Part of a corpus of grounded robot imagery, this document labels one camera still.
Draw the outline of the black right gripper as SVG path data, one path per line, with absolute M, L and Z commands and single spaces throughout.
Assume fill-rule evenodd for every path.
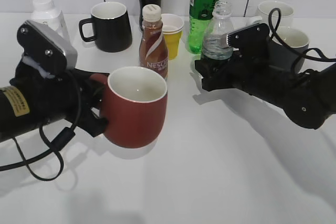
M 195 60 L 195 69 L 202 76 L 203 90 L 235 88 L 250 95 L 270 95 L 268 60 L 248 61 L 237 52 L 227 60 Z

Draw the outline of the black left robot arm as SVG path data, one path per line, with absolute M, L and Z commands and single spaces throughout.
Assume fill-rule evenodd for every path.
M 63 119 L 93 137 L 103 133 L 108 120 L 92 111 L 99 107 L 103 85 L 92 74 L 71 69 L 47 79 L 20 62 L 10 85 L 1 88 L 1 141 Z

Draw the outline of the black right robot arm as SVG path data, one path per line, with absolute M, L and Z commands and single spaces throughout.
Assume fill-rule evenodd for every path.
M 214 65 L 195 61 L 206 91 L 238 89 L 281 108 L 300 127 L 318 129 L 335 114 L 335 65 L 299 74 L 271 66 L 268 57 L 234 52 Z

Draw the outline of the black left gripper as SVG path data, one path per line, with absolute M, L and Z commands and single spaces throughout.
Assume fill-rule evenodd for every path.
M 65 119 L 92 137 L 103 134 L 109 121 L 96 115 L 92 108 L 99 108 L 108 76 L 105 72 L 72 69 L 44 79 L 36 69 L 20 62 L 10 84 L 23 94 L 29 113 L 11 117 L 12 131 L 29 132 Z

